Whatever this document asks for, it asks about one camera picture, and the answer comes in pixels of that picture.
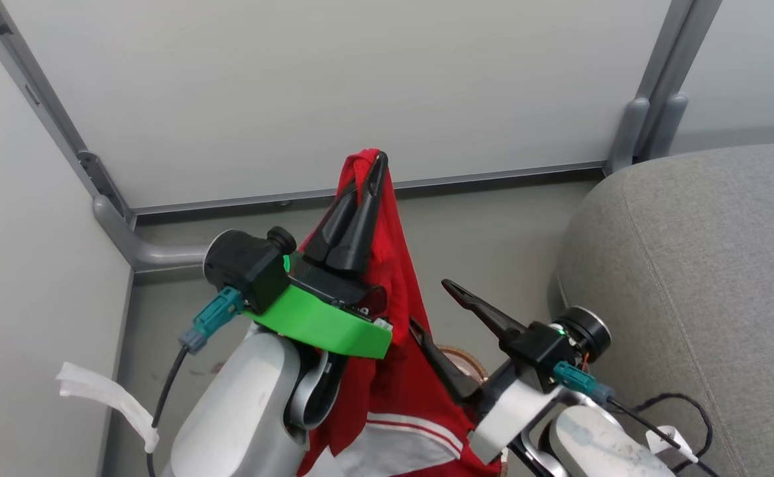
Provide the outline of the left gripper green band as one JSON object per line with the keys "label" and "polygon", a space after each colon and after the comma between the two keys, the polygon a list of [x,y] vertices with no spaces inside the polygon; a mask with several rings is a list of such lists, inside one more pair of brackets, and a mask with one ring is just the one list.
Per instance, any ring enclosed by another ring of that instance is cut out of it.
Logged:
{"label": "left gripper green band", "polygon": [[[303,254],[342,274],[368,269],[389,159],[380,150],[363,181],[353,180],[338,193],[311,234]],[[387,293],[380,285],[330,274],[303,256],[285,256],[290,286],[257,313],[243,314],[279,335],[337,355],[382,359],[393,337],[384,323]]]}

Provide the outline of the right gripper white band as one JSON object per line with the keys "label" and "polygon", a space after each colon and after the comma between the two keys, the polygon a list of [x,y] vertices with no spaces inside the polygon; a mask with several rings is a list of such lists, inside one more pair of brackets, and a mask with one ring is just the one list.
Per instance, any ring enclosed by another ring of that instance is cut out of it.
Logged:
{"label": "right gripper white band", "polygon": [[[526,328],[522,323],[490,305],[451,279],[441,280],[445,291],[464,310],[472,312],[499,340],[516,370],[516,377],[496,395],[496,399],[475,426],[470,449],[483,464],[490,464],[513,440],[526,429],[533,429],[557,405],[575,405],[577,395],[560,383],[553,382],[538,390],[524,377],[535,374],[547,382],[560,362],[572,364],[576,350],[569,330],[560,325],[534,322]],[[457,405],[478,401],[483,384],[483,368],[466,351],[435,344],[432,336],[412,317],[410,335],[421,353]]]}

